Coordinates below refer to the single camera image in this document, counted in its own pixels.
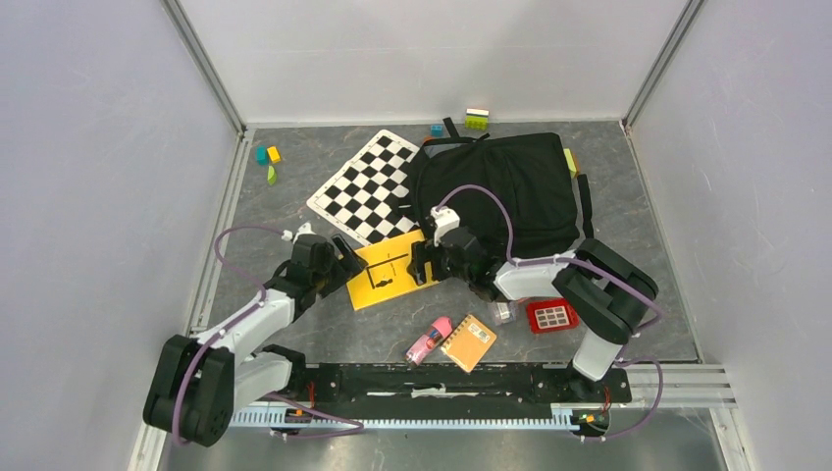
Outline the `yellow notebook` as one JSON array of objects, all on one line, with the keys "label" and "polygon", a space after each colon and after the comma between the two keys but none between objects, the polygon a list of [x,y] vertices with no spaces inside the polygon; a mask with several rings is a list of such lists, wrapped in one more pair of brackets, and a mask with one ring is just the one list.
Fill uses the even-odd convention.
[{"label": "yellow notebook", "polygon": [[437,285],[430,264],[426,265],[428,280],[423,285],[417,285],[407,272],[412,244],[424,240],[422,232],[416,230],[357,249],[356,254],[367,266],[346,284],[353,309],[358,311]]}]

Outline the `black backpack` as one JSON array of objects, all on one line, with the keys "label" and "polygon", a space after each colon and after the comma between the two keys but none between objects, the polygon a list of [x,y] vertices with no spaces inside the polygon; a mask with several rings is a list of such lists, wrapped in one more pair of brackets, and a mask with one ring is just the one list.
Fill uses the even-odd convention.
[{"label": "black backpack", "polygon": [[572,179],[558,134],[461,136],[426,141],[406,166],[408,195],[395,213],[434,230],[431,208],[447,206],[460,224],[496,255],[522,259],[568,250],[592,238],[592,199],[586,177]]}]

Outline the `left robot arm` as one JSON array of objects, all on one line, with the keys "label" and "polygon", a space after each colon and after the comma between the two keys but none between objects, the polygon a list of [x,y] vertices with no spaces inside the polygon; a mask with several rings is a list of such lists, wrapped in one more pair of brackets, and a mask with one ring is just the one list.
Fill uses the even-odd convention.
[{"label": "left robot arm", "polygon": [[250,403],[270,393],[301,397],[308,387],[304,355],[264,342],[366,267],[340,235],[300,235],[290,258],[235,314],[195,337],[174,335],[163,344],[143,422],[181,442],[211,446]]}]

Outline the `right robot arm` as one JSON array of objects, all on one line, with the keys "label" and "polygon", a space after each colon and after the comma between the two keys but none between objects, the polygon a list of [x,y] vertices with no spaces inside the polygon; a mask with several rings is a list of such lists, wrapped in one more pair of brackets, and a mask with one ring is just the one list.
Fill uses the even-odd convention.
[{"label": "right robot arm", "polygon": [[549,257],[500,258],[457,228],[440,241],[412,243],[411,253],[407,272],[418,286],[458,279],[486,302],[565,299],[588,329],[566,375],[567,389],[580,400],[605,389],[605,375],[630,338],[664,314],[656,282],[594,238]]}]

